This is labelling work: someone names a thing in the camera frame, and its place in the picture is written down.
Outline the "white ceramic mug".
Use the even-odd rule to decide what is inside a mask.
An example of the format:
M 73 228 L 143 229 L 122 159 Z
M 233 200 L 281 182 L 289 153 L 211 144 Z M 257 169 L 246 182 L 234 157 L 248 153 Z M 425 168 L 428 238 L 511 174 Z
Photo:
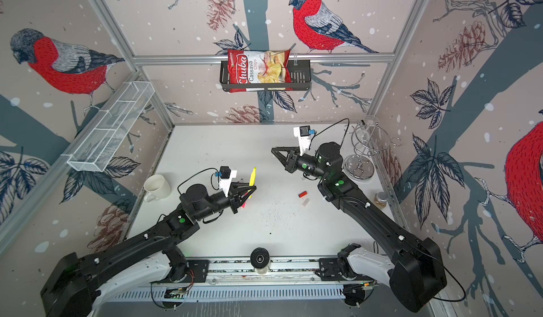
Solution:
M 145 202 L 166 199 L 171 194 L 171 186 L 161 174 L 155 174 L 144 182 Z

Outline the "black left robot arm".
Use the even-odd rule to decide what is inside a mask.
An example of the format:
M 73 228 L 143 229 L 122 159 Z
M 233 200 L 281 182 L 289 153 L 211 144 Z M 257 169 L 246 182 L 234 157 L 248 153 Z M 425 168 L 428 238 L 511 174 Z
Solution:
M 256 186 L 234 182 L 228 191 L 209 195 L 206 186 L 195 184 L 180 195 L 180 204 L 161 221 L 144 232 L 105 251 L 78 257 L 72 252 L 62 257 L 40 291 L 46 316 L 87 316 L 103 287 L 149 256 L 166 257 L 165 274 L 185 267 L 178 244 L 190 238 L 206 218 L 226 208 L 237 212 L 256 191 Z

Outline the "black round knob on rail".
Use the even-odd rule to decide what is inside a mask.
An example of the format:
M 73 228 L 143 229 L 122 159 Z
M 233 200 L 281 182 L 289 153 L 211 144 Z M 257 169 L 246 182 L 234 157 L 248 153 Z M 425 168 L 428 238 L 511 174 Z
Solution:
M 265 275 L 270 269 L 270 253 L 263 247 L 257 247 L 250 254 L 250 263 L 259 275 Z

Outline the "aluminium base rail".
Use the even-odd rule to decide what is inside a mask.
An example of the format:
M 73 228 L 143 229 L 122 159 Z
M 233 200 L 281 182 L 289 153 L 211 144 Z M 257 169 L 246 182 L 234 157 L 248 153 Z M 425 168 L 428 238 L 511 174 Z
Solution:
M 343 250 L 336 258 L 319 260 L 271 259 L 257 250 L 249 261 L 186 260 L 178 250 L 169 258 L 164 253 L 123 265 L 106 257 L 86 257 L 89 270 L 82 274 L 95 280 L 97 289 L 106 292 L 131 290 L 150 283 L 188 288 L 191 284 L 378 282 L 404 292 L 425 289 L 432 292 L 446 285 L 443 265 L 424 253 L 404 254 L 397 263 L 362 247 Z

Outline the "yellow highlighter pen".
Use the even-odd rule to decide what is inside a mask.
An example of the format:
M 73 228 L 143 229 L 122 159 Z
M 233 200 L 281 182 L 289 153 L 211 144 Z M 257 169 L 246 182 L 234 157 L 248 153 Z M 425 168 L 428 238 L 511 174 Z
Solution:
M 256 168 L 253 169 L 251 175 L 250 175 L 250 182 L 249 182 L 249 186 L 254 186 L 255 184 L 255 179 L 256 179 Z

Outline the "glass spice jar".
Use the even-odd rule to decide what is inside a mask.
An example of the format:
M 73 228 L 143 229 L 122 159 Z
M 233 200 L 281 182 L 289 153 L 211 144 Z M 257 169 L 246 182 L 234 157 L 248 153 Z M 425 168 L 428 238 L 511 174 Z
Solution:
M 374 202 L 377 207 L 379 207 L 381 210 L 384 210 L 388 205 L 389 196 L 387 193 L 381 191 L 375 195 Z

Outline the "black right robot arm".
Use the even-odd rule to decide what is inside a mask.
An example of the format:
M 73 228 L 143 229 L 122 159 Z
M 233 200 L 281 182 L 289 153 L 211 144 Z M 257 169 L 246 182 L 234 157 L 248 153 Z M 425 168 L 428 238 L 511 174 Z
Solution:
M 301 154 L 297 147 L 274 147 L 271 152 L 289 173 L 302 171 L 319 178 L 318 190 L 325 200 L 354 219 L 383 248 L 392 265 L 382 282 L 405 308 L 419 311 L 446 287 L 437 244 L 409 233 L 370 201 L 343 172 L 337 143 L 322 144 L 313 156 Z

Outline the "red cassava chips bag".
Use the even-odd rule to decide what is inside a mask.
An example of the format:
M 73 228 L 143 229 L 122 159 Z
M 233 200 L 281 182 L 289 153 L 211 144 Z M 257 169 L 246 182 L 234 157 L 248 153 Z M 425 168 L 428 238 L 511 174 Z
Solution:
M 248 85 L 291 83 L 287 68 L 290 52 L 228 50 L 228 84 L 242 87 L 224 89 L 229 93 L 253 92 L 260 89 L 250 89 Z

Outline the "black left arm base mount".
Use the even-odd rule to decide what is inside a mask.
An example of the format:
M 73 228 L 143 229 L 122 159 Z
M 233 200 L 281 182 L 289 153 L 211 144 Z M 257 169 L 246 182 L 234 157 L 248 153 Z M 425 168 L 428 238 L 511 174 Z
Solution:
M 158 283 L 205 283 L 209 271 L 210 261 L 205 259 L 189 259 L 172 267 L 167 276 Z

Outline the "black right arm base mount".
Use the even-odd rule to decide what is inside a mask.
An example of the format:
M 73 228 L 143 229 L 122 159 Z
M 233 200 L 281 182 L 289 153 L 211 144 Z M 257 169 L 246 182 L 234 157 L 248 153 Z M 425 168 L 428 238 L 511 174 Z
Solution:
M 366 275 L 358 275 L 350 270 L 345 270 L 339 263 L 338 258 L 320 258 L 318 260 L 318 268 L 315 274 L 323 282 L 370 282 L 375 283 L 376 280 Z

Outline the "chrome spiral glass holder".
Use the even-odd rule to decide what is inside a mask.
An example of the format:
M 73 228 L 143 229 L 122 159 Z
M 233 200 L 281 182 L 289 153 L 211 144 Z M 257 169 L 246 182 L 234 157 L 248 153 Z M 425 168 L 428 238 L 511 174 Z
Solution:
M 376 171 L 373 158 L 381 156 L 391 147 L 401 146 L 402 140 L 382 128 L 376 116 L 366 115 L 354 126 L 351 143 L 354 153 L 344 160 L 343 170 L 357 181 L 367 181 Z

